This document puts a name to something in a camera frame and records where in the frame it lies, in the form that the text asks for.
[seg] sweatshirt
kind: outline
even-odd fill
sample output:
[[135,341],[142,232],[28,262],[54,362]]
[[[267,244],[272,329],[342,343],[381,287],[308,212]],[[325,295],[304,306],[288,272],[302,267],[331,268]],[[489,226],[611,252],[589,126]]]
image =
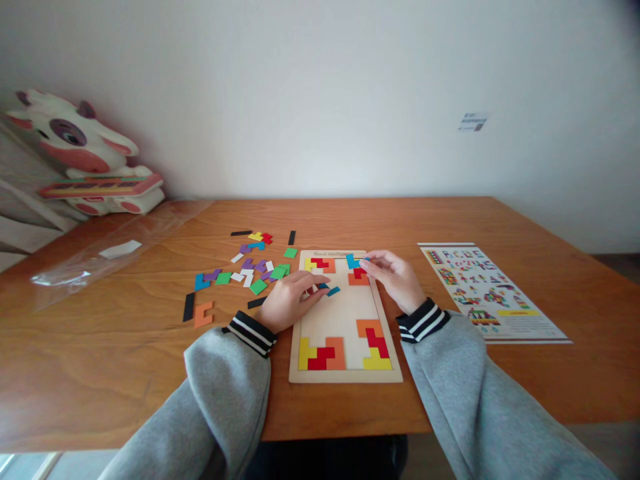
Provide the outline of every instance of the sweatshirt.
[[[397,321],[413,380],[456,478],[615,478],[492,362],[467,318],[428,299]],[[242,478],[265,422],[276,338],[242,311],[228,327],[202,335],[185,352],[187,379],[100,480]]]

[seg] person's right hand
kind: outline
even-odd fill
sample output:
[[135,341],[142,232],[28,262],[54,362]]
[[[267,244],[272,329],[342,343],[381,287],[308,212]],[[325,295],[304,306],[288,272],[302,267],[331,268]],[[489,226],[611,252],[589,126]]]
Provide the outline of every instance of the person's right hand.
[[407,315],[412,314],[427,300],[411,264],[389,250],[374,250],[360,260],[360,266],[373,278],[382,282],[388,294]]

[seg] white paper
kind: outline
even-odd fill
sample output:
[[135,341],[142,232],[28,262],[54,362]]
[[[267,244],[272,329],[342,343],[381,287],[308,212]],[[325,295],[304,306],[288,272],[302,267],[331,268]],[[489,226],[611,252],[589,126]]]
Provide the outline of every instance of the white paper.
[[489,114],[486,112],[470,112],[460,120],[458,132],[475,132],[480,131],[487,122]]
[[475,244],[431,243],[420,250],[487,343],[572,343]]
[[129,240],[128,242],[122,243],[121,245],[116,245],[115,247],[110,247],[106,250],[102,250],[102,252],[100,252],[100,255],[102,255],[106,259],[112,260],[114,258],[127,255],[128,253],[131,253],[141,246],[142,243],[136,240]]

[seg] black and white striped cuff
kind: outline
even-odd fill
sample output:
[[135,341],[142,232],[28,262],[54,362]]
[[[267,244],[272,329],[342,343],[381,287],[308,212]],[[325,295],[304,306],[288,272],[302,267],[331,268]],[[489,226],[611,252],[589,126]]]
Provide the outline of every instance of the black and white striped cuff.
[[222,328],[222,332],[233,333],[264,358],[267,358],[272,346],[277,341],[277,335],[240,310],[235,314],[231,323]]
[[410,315],[400,315],[396,320],[400,325],[401,340],[418,343],[444,327],[450,318],[449,312],[440,310],[433,300],[427,299],[418,310]]

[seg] puzzle pattern chart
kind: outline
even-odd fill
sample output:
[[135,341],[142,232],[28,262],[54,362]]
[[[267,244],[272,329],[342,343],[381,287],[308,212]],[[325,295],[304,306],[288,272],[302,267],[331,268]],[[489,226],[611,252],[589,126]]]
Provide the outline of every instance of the puzzle pattern chart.
[[420,250],[488,343],[570,343],[476,245],[429,244]]

